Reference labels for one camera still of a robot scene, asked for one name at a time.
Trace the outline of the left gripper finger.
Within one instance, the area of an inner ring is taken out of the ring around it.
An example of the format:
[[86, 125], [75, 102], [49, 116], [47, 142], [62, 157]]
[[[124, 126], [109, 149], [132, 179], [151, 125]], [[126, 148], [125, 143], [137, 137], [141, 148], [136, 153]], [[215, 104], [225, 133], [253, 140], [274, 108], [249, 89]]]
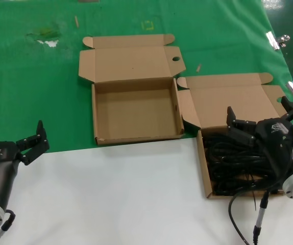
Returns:
[[20, 160], [25, 165], [31, 164], [38, 157], [49, 150], [50, 145], [47, 139], [33, 137], [20, 141]]
[[21, 151], [37, 147], [39, 150], [47, 150], [47, 135], [42, 120], [38, 121], [36, 134], [16, 142]]

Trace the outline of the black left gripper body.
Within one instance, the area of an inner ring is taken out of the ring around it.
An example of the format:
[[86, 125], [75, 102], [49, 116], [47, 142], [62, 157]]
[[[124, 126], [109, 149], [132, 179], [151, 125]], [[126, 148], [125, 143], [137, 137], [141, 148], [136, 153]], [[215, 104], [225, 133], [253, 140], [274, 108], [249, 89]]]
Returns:
[[7, 206], [17, 176], [20, 149], [11, 141], [0, 141], [0, 206]]

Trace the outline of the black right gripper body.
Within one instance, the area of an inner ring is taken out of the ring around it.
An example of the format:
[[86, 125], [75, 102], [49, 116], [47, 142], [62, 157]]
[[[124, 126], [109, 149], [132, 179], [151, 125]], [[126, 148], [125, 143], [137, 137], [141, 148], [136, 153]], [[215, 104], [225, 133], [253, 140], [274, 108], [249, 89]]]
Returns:
[[255, 137], [276, 176], [276, 184], [283, 182], [293, 172], [293, 124], [282, 118], [270, 118], [257, 123]]

